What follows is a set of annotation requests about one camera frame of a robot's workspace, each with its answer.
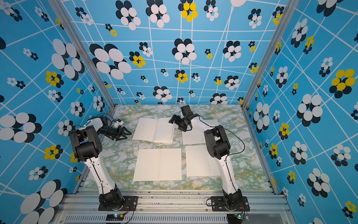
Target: white paper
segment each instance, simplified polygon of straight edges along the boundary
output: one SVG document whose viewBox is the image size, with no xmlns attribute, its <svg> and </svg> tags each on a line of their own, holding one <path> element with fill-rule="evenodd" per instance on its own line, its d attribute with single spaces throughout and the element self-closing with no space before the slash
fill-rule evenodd
<svg viewBox="0 0 358 224">
<path fill-rule="evenodd" d="M 170 119 L 139 118 L 132 139 L 172 144 L 175 124 L 169 123 Z"/>
<path fill-rule="evenodd" d="M 204 120 L 212 126 L 218 126 L 218 120 Z M 200 132 L 197 129 L 193 128 L 191 131 L 182 132 L 183 136 L 183 145 L 193 145 L 193 144 L 205 144 L 204 132 Z"/>
<path fill-rule="evenodd" d="M 140 149 L 133 181 L 168 181 L 182 179 L 182 150 Z"/>
<path fill-rule="evenodd" d="M 215 159 L 208 153 L 206 146 L 185 146 L 187 176 L 220 176 Z"/>
</svg>

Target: white polka dot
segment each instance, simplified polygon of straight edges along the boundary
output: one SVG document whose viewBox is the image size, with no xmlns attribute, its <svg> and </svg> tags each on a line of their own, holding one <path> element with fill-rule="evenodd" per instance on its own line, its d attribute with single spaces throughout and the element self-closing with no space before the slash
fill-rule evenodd
<svg viewBox="0 0 358 224">
<path fill-rule="evenodd" d="M 55 215 L 55 209 L 53 207 L 49 207 L 45 209 L 45 211 L 43 211 L 39 217 L 38 224 L 49 224 L 53 219 L 54 215 Z"/>
<path fill-rule="evenodd" d="M 314 169 L 313 169 L 313 174 L 314 174 L 316 177 L 319 177 L 319 176 L 321 176 L 321 171 L 319 171 L 319 169 L 317 169 L 317 168 L 314 168 Z"/>
<path fill-rule="evenodd" d="M 321 191 L 322 187 L 318 182 L 314 182 L 313 183 L 313 187 L 317 190 L 317 191 Z"/>
<path fill-rule="evenodd" d="M 37 211 L 30 212 L 23 218 L 20 224 L 37 224 L 39 217 L 40 215 Z"/>
<path fill-rule="evenodd" d="M 32 212 L 39 205 L 40 200 L 41 200 L 41 197 L 37 193 L 29 195 L 22 202 L 21 207 L 20 207 L 20 212 L 22 214 L 28 214 L 28 213 Z"/>
<path fill-rule="evenodd" d="M 2 118 L 0 118 L 0 125 L 9 128 L 12 127 L 16 123 L 16 120 L 11 115 L 5 115 Z"/>
<path fill-rule="evenodd" d="M 66 47 L 63 44 L 63 42 L 59 39 L 54 39 L 52 42 L 53 49 L 58 53 L 59 55 L 66 54 Z"/>
<path fill-rule="evenodd" d="M 27 122 L 27 123 L 25 123 L 24 126 L 23 126 L 23 130 L 24 130 L 24 132 L 26 132 L 26 133 L 32 133 L 32 132 L 35 130 L 35 128 L 36 128 L 36 126 L 35 126 L 35 124 L 32 123 L 32 122 Z"/>
<path fill-rule="evenodd" d="M 312 174 L 312 173 L 310 173 L 309 175 L 308 175 L 308 177 L 309 177 L 309 179 L 312 181 L 312 182 L 316 182 L 316 176 L 314 175 L 314 174 Z"/>
<path fill-rule="evenodd" d="M 307 155 L 306 152 L 302 152 L 301 156 L 302 156 L 302 159 L 307 159 L 308 158 L 308 155 Z"/>
<path fill-rule="evenodd" d="M 14 141 L 17 143 L 22 143 L 27 139 L 26 132 L 16 132 L 14 135 Z"/>
</svg>

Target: yellow flower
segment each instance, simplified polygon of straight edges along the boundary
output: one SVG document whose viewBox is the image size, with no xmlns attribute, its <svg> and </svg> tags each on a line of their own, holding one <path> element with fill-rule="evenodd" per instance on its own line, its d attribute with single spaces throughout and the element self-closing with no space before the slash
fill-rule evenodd
<svg viewBox="0 0 358 224">
<path fill-rule="evenodd" d="M 215 82 L 215 84 L 218 85 L 218 86 L 221 85 L 222 83 L 223 83 L 223 81 L 222 81 L 221 79 L 220 79 L 220 80 L 217 80 L 217 81 Z"/>
<path fill-rule="evenodd" d="M 57 23 L 57 25 L 61 25 L 60 20 L 57 18 L 55 18 L 55 23 Z"/>
<path fill-rule="evenodd" d="M 289 172 L 289 176 L 291 180 L 296 180 L 296 174 L 292 170 Z"/>
<path fill-rule="evenodd" d="M 306 44 L 305 44 L 307 47 L 310 47 L 314 43 L 313 38 L 314 38 L 314 36 L 311 36 L 311 37 L 307 38 L 307 41 L 306 41 Z"/>
<path fill-rule="evenodd" d="M 348 211 L 357 213 L 357 206 L 355 204 L 352 204 L 352 202 L 348 201 L 345 206 L 348 208 Z"/>
<path fill-rule="evenodd" d="M 116 31 L 114 29 L 111 30 L 111 35 L 114 36 L 114 37 L 117 35 L 117 33 L 116 33 Z"/>
</svg>

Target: green marble table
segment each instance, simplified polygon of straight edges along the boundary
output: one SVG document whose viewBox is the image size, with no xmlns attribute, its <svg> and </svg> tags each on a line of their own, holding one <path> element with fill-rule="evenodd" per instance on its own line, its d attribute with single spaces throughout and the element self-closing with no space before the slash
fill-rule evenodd
<svg viewBox="0 0 358 224">
<path fill-rule="evenodd" d="M 183 105 L 117 105 L 114 119 L 120 118 L 124 126 L 134 133 L 139 118 L 164 118 L 180 114 Z M 231 130 L 245 143 L 245 151 L 231 156 L 235 179 L 241 190 L 269 190 L 267 179 L 257 157 L 250 133 L 239 105 L 190 105 L 194 113 L 203 119 L 218 119 L 219 124 Z M 101 153 L 109 175 L 121 190 L 220 190 L 220 176 L 187 177 L 185 145 L 182 133 L 175 129 L 173 144 L 152 143 L 141 140 L 112 141 L 105 137 Z M 230 153 L 242 150 L 242 143 L 227 132 L 231 144 Z M 181 148 L 182 149 L 182 180 L 181 181 L 141 181 L 133 182 L 133 175 L 139 149 L 149 148 Z M 88 175 L 84 190 L 97 190 L 91 173 Z"/>
</svg>

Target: black mounting plate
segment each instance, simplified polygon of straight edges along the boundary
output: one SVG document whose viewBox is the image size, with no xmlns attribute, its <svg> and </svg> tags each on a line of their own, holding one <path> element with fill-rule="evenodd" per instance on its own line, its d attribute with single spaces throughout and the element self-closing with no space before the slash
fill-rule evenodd
<svg viewBox="0 0 358 224">
<path fill-rule="evenodd" d="M 213 211 L 229 211 L 225 207 L 224 197 L 222 196 L 212 196 L 211 199 L 211 208 Z M 250 206 L 247 201 L 247 197 L 242 197 L 243 201 L 240 201 L 240 204 L 244 206 L 245 211 L 250 211 Z M 237 208 L 235 211 L 242 211 L 241 208 Z"/>
<path fill-rule="evenodd" d="M 118 211 L 126 211 L 126 202 L 128 202 L 129 203 L 129 211 L 135 211 L 136 210 L 136 208 L 137 208 L 137 203 L 138 203 L 138 196 L 123 196 L 123 198 L 124 198 L 124 205 L 123 205 L 123 207 L 120 209 L 120 210 L 118 210 Z M 110 208 L 104 208 L 104 207 L 102 207 L 101 206 L 101 204 L 100 204 L 100 206 L 98 207 L 98 211 L 111 211 L 111 212 L 115 212 L 115 211 L 113 211 L 112 209 L 110 209 Z"/>
</svg>

